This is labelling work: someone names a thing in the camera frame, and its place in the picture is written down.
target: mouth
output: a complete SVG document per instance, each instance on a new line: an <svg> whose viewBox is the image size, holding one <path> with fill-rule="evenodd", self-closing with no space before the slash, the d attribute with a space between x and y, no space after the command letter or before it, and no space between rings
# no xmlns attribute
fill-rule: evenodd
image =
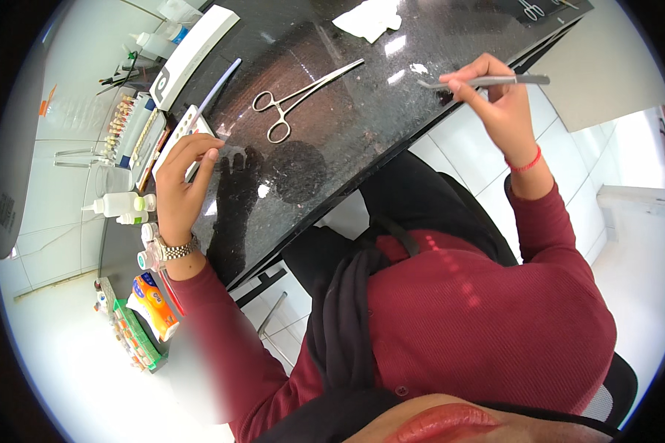
<svg viewBox="0 0 665 443"><path fill-rule="evenodd" d="M500 426L496 418L482 409L466 403L449 403L414 415L383 443L453 443Z"/></svg>

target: white box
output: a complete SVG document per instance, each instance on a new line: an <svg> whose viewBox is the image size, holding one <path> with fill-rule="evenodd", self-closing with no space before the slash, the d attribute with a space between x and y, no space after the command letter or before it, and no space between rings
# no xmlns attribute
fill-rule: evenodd
<svg viewBox="0 0 665 443"><path fill-rule="evenodd" d="M158 109L170 110L182 86L189 80L202 59L238 21L239 16L234 12L212 5L190 32L187 32L150 87L150 95Z"/></svg>

